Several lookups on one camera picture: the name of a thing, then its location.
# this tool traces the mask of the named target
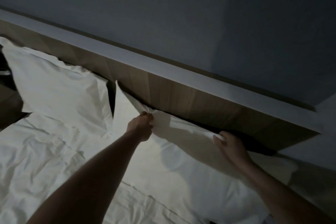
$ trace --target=white pillowcase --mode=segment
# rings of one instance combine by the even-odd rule
[[[128,122],[147,111],[153,134],[136,149],[123,177],[129,184],[190,223],[258,223],[268,210],[258,194],[222,157],[213,133],[162,111],[152,110],[117,84],[114,139]],[[287,184],[297,167],[287,160],[249,152],[252,159]]]
[[[105,79],[6,38],[0,37],[0,44],[23,99],[23,112],[37,112],[97,136],[112,130]]]

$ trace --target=person's left arm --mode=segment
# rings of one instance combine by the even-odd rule
[[[27,224],[102,223],[135,149],[152,133],[151,120],[146,112],[131,120],[127,132],[52,193]]]

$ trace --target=white fabric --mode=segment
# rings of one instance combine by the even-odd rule
[[[106,80],[57,57],[17,47],[0,37],[2,52],[23,99],[23,112],[37,112],[95,135],[112,129]]]
[[[0,133],[0,223],[25,224],[85,161],[113,141],[36,113]],[[187,224],[152,197],[121,183],[105,224]]]
[[[153,134],[136,149],[123,182],[165,205],[190,223],[258,223],[268,215],[258,194],[221,156],[213,133],[167,113],[152,110],[117,85],[114,138],[128,121],[147,111],[154,115]],[[264,170],[288,183],[296,165],[249,152]]]

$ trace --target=forearm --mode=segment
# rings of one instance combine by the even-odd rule
[[[277,223],[334,223],[317,207],[256,164],[248,163],[239,169],[257,190]]]
[[[58,188],[28,224],[101,223],[139,143],[136,133],[125,133]]]

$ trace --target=person's right arm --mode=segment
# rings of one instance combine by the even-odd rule
[[[255,164],[238,137],[224,131],[220,134],[226,141],[214,136],[216,146],[224,157],[252,183],[277,223],[334,223],[317,207]]]

